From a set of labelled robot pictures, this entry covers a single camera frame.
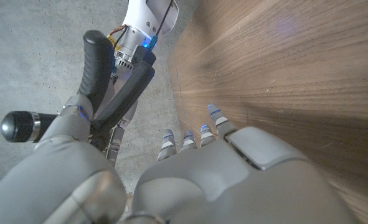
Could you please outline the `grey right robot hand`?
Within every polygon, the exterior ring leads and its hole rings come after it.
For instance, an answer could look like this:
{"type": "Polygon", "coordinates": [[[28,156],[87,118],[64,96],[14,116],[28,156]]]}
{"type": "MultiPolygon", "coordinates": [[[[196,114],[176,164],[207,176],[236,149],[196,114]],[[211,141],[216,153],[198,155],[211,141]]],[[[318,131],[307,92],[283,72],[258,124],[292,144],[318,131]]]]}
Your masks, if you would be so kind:
{"type": "MultiPolygon", "coordinates": [[[[117,73],[111,74],[105,96],[99,109],[95,113],[95,116],[98,116],[106,108],[107,104],[115,97],[115,95],[122,89],[123,85],[128,81],[131,74],[131,72],[122,75],[118,75],[117,73]]],[[[113,126],[113,128],[104,138],[104,140],[107,140],[108,142],[103,149],[102,154],[105,155],[106,159],[111,162],[113,166],[116,164],[125,129],[133,119],[137,105],[138,102],[135,101],[133,106],[125,113],[124,117],[122,117],[122,119],[113,126]]]]}

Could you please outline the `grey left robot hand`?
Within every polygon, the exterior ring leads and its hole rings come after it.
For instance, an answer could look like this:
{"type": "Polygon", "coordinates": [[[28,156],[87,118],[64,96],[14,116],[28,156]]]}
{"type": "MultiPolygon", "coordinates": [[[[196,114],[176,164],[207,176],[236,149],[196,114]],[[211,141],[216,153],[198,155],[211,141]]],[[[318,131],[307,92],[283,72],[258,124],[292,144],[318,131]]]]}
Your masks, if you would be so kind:
{"type": "Polygon", "coordinates": [[[0,223],[356,223],[299,150],[254,127],[235,129],[214,105],[222,139],[202,128],[175,153],[166,134],[159,160],[135,187],[124,217],[119,175],[88,143],[90,100],[65,104],[35,151],[0,181],[0,223]]]}

